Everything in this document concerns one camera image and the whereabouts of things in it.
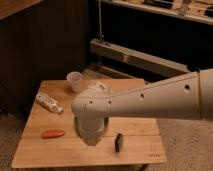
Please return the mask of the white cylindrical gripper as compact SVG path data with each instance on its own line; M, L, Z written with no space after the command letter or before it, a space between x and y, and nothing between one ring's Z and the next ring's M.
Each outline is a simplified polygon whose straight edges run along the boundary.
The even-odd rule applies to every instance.
M96 146L105 133L104 119L75 118L75 128L79 137L88 146Z

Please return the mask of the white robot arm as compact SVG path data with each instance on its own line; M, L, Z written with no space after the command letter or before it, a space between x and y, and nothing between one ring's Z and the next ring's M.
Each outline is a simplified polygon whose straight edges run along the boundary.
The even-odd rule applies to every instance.
M110 117L213 120L213 69L191 72L145 86L114 92L94 81L71 104L76 130L94 146Z

